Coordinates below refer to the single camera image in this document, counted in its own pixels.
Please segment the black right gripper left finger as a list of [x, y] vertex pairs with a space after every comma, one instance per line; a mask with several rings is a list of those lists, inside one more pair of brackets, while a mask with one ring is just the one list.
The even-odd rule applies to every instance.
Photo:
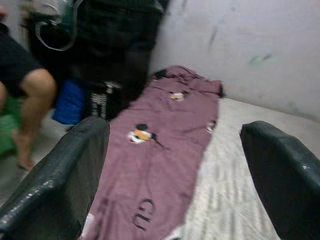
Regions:
[[109, 123], [90, 116], [68, 131], [0, 209], [3, 240], [76, 240], [107, 155]]

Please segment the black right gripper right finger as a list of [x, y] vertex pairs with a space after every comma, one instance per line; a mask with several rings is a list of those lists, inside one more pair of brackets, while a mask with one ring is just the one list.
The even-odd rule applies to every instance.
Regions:
[[320, 160], [265, 121], [244, 124], [242, 148], [258, 196], [282, 240], [320, 238]]

